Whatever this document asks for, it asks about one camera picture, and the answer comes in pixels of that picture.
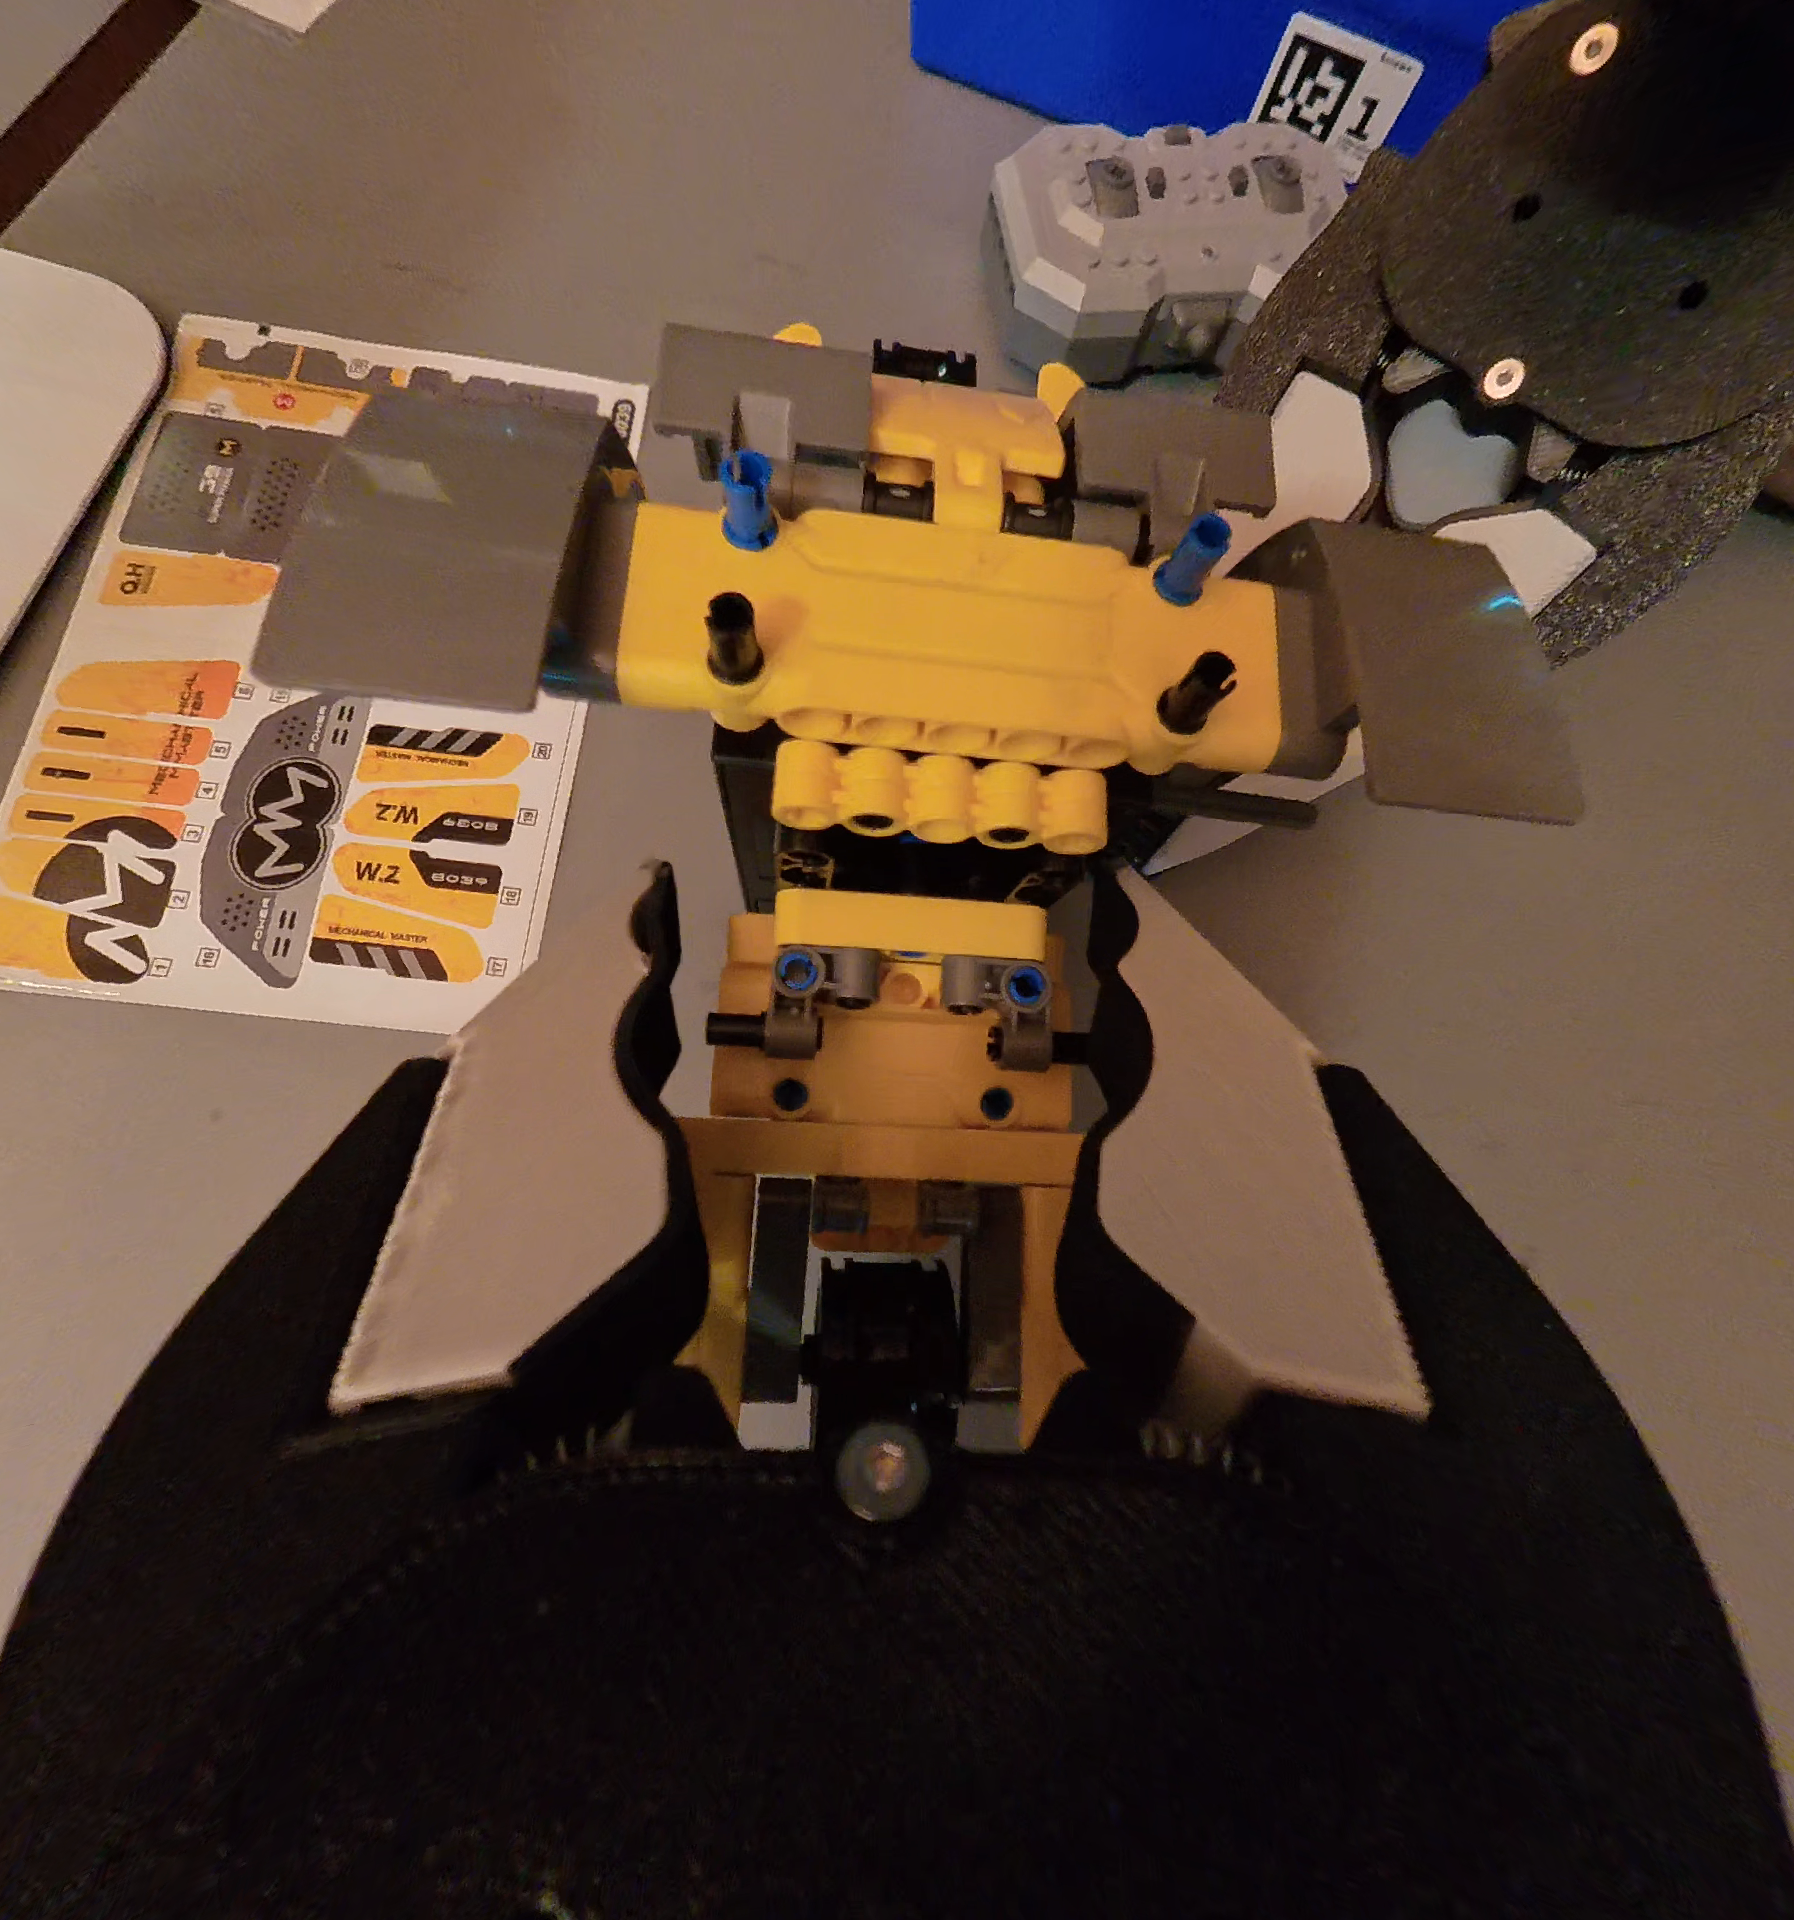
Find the yellow grey sticker sheet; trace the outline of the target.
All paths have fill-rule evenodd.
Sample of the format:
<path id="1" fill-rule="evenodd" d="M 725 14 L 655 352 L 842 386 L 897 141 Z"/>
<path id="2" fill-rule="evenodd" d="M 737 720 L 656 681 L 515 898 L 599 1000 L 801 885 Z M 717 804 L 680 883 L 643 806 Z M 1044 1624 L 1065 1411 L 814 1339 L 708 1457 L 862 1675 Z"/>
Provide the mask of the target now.
<path id="1" fill-rule="evenodd" d="M 0 989 L 448 1035 L 534 958 L 581 710 L 282 688 L 252 667 L 370 398 L 597 413 L 646 390 L 182 318 L 0 804 Z"/>

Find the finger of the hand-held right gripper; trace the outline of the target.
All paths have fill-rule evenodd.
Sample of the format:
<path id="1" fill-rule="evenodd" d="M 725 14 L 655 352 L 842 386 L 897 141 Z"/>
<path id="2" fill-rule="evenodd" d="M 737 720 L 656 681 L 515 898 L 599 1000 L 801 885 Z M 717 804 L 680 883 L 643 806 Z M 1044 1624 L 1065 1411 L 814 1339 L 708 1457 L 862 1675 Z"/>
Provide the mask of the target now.
<path id="1" fill-rule="evenodd" d="M 1361 784 L 1369 801 L 1564 826 L 1579 814 L 1551 664 L 1534 616 L 1594 557 L 1554 516 L 1510 511 L 1432 535 L 1376 524 L 1301 523 L 1242 561 L 1252 579 L 1296 588 L 1323 621 L 1311 669 L 1339 700 L 1326 774 L 1291 767 L 1235 778 L 1175 774 L 1166 794 L 1309 801 Z M 1236 844 L 1252 828 L 1145 823 L 1145 871 L 1162 875 Z"/>
<path id="2" fill-rule="evenodd" d="M 1271 413 L 1271 530 L 1309 517 L 1358 523 L 1380 489 L 1380 457 L 1364 398 L 1318 372 L 1297 372 Z"/>

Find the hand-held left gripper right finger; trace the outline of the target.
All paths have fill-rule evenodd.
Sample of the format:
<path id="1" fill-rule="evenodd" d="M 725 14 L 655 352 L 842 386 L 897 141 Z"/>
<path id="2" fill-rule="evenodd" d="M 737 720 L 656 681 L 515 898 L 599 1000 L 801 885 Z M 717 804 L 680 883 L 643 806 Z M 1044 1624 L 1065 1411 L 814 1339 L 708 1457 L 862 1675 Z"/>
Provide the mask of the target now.
<path id="1" fill-rule="evenodd" d="M 1145 878 L 1099 871 L 1070 1345 L 1140 1429 L 1219 1443 L 1263 1397 L 1424 1422 L 1431 1394 L 1316 1047 Z"/>

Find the yellow building block vehicle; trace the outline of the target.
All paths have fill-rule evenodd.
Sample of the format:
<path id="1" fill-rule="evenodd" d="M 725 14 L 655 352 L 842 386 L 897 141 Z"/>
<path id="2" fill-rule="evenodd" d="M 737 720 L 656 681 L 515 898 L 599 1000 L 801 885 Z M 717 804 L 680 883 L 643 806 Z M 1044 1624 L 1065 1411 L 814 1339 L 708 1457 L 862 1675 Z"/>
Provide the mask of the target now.
<path id="1" fill-rule="evenodd" d="M 968 1404 L 1011 1408 L 1026 1448 L 1093 1389 L 1070 1199 L 1104 1111 L 1095 875 L 1140 875 L 1127 820 L 1175 774 L 1326 774 L 1347 695 L 1297 667 L 1323 636 L 1297 590 L 1242 570 L 1297 527 L 1266 527 L 1263 418 L 697 329 L 668 330 L 649 400 L 717 505 L 649 501 L 605 421 L 370 398 L 286 538 L 253 671 L 692 713 L 761 750 L 733 812 L 772 863 L 705 1020 L 712 1111 L 670 1107 L 707 1258 L 670 1363 L 732 1422 L 739 1389 L 808 1394 L 844 1496 L 893 1520 Z M 668 1365 L 334 1418 L 479 1397 L 597 1439 Z"/>

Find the blue plastic bin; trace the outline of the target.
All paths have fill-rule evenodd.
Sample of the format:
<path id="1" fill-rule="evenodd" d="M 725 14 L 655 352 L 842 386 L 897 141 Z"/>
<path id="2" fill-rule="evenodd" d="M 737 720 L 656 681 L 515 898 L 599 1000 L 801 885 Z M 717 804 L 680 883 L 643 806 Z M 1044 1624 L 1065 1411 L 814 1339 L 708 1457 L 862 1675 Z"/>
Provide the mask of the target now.
<path id="1" fill-rule="evenodd" d="M 1292 12 L 1424 61 L 1388 139 L 1416 150 L 1475 86 L 1520 2 L 913 2 L 914 62 L 1061 124 L 1249 120 Z"/>

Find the white stand base board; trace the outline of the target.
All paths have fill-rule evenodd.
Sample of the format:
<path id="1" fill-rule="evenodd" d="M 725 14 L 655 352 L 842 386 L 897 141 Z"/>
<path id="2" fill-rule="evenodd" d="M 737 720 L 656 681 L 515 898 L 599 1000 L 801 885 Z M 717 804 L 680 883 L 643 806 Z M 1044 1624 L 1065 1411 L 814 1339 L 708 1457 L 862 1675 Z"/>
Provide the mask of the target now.
<path id="1" fill-rule="evenodd" d="M 0 652 L 162 390 L 132 294 L 0 247 Z"/>

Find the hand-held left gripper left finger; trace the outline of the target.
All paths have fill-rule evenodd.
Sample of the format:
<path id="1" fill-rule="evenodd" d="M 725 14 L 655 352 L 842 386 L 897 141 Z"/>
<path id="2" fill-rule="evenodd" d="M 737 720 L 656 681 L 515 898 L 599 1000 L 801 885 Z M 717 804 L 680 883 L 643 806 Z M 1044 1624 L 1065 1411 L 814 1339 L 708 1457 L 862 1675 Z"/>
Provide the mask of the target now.
<path id="1" fill-rule="evenodd" d="M 707 1306 L 680 1059 L 674 871 L 630 870 L 444 1049 L 328 1389 L 334 1415 L 668 1365 Z"/>

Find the grey block remote controller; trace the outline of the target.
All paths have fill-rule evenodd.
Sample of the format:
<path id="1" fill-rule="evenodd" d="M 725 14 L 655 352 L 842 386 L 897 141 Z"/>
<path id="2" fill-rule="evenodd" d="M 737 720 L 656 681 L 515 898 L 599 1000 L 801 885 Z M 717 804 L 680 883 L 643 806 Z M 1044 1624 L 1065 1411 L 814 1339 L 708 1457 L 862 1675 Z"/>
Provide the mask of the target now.
<path id="1" fill-rule="evenodd" d="M 1002 349 L 1093 386 L 1221 374 L 1344 192 L 1314 139 L 1267 124 L 1048 125 L 989 179 Z"/>

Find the white coded tag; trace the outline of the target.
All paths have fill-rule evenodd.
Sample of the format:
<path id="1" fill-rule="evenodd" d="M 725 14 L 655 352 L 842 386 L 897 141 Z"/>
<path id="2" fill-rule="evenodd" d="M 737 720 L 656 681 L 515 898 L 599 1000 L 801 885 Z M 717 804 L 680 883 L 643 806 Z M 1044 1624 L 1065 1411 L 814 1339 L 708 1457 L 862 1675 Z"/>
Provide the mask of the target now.
<path id="1" fill-rule="evenodd" d="M 1394 129 L 1424 61 L 1314 12 L 1292 12 L 1249 119 L 1323 147 L 1344 179 L 1361 173 Z"/>

